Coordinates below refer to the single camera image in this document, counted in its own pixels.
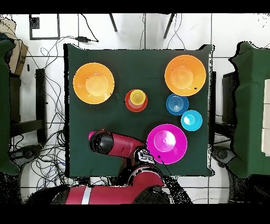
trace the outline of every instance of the yellow cup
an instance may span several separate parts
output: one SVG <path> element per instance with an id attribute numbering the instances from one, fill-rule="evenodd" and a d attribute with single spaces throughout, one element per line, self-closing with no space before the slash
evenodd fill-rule
<path id="1" fill-rule="evenodd" d="M 130 101 L 136 106 L 142 105 L 145 99 L 146 99 L 146 94 L 140 89 L 135 89 L 130 94 Z"/>

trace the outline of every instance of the chair leg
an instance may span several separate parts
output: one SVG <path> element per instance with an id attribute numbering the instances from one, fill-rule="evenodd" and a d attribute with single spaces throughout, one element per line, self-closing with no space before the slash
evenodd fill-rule
<path id="1" fill-rule="evenodd" d="M 164 39 L 166 39 L 166 37 L 167 37 L 167 34 L 168 34 L 168 32 L 169 32 L 169 29 L 170 29 L 170 26 L 171 26 L 171 23 L 172 23 L 172 19 L 173 19 L 173 17 L 174 17 L 174 13 L 171 13 L 171 16 L 170 16 L 170 19 L 169 19 L 169 22 L 168 22 L 168 25 L 167 25 L 167 28 L 166 28 L 166 31 L 165 31 L 165 34 L 164 34 Z"/>
<path id="2" fill-rule="evenodd" d="M 114 22 L 113 16 L 112 16 L 112 14 L 111 14 L 111 13 L 109 13 L 109 15 L 110 15 L 110 18 L 111 18 L 111 21 L 112 21 L 112 25 L 113 25 L 114 31 L 116 31 L 116 32 L 117 32 L 117 28 L 116 28 L 116 25 L 115 25 L 115 22 Z"/>

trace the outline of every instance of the white tile floor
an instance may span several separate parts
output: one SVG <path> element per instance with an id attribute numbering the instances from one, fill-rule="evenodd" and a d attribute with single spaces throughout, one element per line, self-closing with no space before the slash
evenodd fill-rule
<path id="1" fill-rule="evenodd" d="M 63 43 L 73 43 L 84 49 L 140 49 L 144 48 L 144 23 L 142 21 L 143 14 L 113 14 L 118 29 L 115 32 L 108 14 L 85 14 L 88 24 L 94 35 L 99 39 L 99 43 L 78 43 L 76 40 L 64 39 L 57 44 L 58 56 L 48 68 L 46 74 L 61 86 L 60 102 L 63 106 L 64 113 L 64 61 L 63 61 Z M 48 59 L 45 50 L 41 48 L 51 49 L 56 40 L 30 40 L 29 37 L 29 15 L 7 15 L 12 17 L 16 22 L 16 36 L 22 39 L 29 47 L 31 55 L 34 57 L 36 64 L 42 68 Z M 50 18 L 56 18 L 54 15 L 40 14 L 41 27 L 39 31 L 34 31 L 33 36 L 57 36 L 55 34 L 56 21 Z M 147 14 L 146 18 L 146 49 L 166 49 L 169 40 L 174 35 L 175 19 L 169 30 L 167 38 L 164 40 L 163 35 L 168 23 L 170 15 Z M 228 58 L 234 56 L 237 43 L 240 41 L 252 41 L 257 47 L 262 48 L 270 42 L 270 18 L 267 14 L 181 14 L 177 15 L 176 29 L 181 23 L 178 35 L 182 39 L 185 48 L 188 50 L 197 50 L 203 44 L 213 44 L 215 46 L 213 58 L 213 70 L 217 71 L 216 84 L 216 114 L 222 115 L 222 76 L 226 73 L 234 71 L 233 65 Z M 93 39 L 89 31 L 85 19 L 80 14 L 60 14 L 60 36 L 87 36 Z M 182 42 L 175 36 L 170 44 L 169 49 L 183 49 Z M 49 62 L 57 56 L 54 47 L 49 58 Z M 29 64 L 30 71 L 24 67 L 21 76 L 21 119 L 22 121 L 35 119 L 35 69 L 37 66 L 28 53 L 25 64 Z M 52 83 L 57 95 L 60 88 Z M 53 92 L 49 83 L 46 84 L 46 91 L 54 100 L 57 95 Z M 55 104 L 50 96 L 47 95 L 47 122 L 48 136 L 63 128 L 61 120 L 54 117 Z M 24 134 L 24 140 L 19 145 L 34 144 L 36 140 L 36 132 Z M 220 136 L 216 136 L 216 141 L 224 140 Z M 52 138 L 48 144 L 54 144 L 55 138 Z M 215 175 L 211 177 L 179 177 L 178 181 L 185 188 L 194 203 L 226 203 L 229 191 L 228 175 L 225 169 L 221 169 L 216 161 L 211 160 L 211 168 L 215 171 Z M 36 164 L 33 163 L 33 170 L 38 171 Z M 31 169 L 28 164 L 22 174 L 21 193 L 22 196 L 28 197 L 29 194 L 36 191 L 39 176 Z"/>

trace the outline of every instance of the plate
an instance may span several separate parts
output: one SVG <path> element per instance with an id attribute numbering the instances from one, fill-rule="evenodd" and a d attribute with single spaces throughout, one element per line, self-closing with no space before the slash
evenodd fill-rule
<path id="1" fill-rule="evenodd" d="M 158 163 L 176 163 L 186 153 L 187 138 L 179 127 L 162 124 L 149 133 L 147 149 Z"/>

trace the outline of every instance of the orange bowl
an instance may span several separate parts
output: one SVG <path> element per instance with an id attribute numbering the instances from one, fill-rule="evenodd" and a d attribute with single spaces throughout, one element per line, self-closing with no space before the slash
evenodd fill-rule
<path id="1" fill-rule="evenodd" d="M 88 63 L 77 70 L 73 78 L 73 88 L 82 101 L 100 104 L 112 95 L 114 78 L 106 66 Z"/>
<path id="2" fill-rule="evenodd" d="M 168 88 L 179 96 L 191 96 L 203 87 L 206 71 L 203 63 L 191 56 L 180 55 L 172 59 L 165 70 Z"/>

